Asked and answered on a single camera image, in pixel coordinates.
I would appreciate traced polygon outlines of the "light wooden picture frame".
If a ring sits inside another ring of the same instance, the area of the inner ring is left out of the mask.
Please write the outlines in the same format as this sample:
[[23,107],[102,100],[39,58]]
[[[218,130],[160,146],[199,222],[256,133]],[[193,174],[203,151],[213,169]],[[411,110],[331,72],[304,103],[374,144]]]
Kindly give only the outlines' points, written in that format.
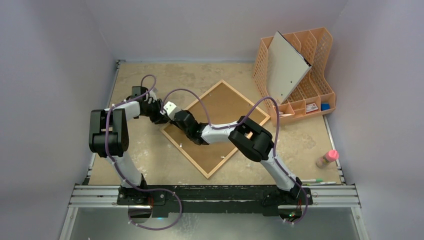
[[[212,124],[237,121],[255,104],[224,80],[220,80],[199,98],[205,105]],[[206,179],[238,151],[230,142],[196,145],[170,123],[162,127],[161,132]]]

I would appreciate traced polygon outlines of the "brown cardboard backing board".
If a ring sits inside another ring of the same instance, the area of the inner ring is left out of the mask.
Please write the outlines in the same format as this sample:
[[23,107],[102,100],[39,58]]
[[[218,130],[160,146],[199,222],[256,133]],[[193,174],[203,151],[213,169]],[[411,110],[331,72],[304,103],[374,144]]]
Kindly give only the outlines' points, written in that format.
[[224,80],[219,81],[186,108],[199,123],[208,122],[202,133],[206,145],[197,145],[186,134],[170,123],[161,132],[203,174],[210,178],[237,148],[228,136],[238,120],[245,115],[263,126],[270,116]]

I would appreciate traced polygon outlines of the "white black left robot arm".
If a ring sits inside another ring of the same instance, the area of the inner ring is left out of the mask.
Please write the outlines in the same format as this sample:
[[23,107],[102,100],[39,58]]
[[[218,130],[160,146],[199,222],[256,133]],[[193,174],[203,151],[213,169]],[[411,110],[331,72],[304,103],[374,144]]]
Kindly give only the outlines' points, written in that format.
[[119,200],[132,200],[138,205],[151,197],[144,176],[137,170],[128,153],[130,137],[127,122],[147,117],[155,124],[165,124],[168,117],[161,113],[162,100],[154,89],[134,86],[131,95],[118,107],[95,109],[90,113],[89,149],[105,158],[116,170],[121,186]]

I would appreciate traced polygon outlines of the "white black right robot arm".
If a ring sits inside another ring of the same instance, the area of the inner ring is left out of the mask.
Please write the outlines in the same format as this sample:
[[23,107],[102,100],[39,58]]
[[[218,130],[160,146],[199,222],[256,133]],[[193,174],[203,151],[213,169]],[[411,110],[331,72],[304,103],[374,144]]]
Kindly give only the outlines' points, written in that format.
[[300,179],[278,155],[273,135],[249,117],[241,116],[226,124],[208,124],[197,122],[188,110],[180,110],[168,118],[196,145],[230,142],[247,159],[260,163],[274,179],[284,202],[292,204],[301,193],[307,195]]

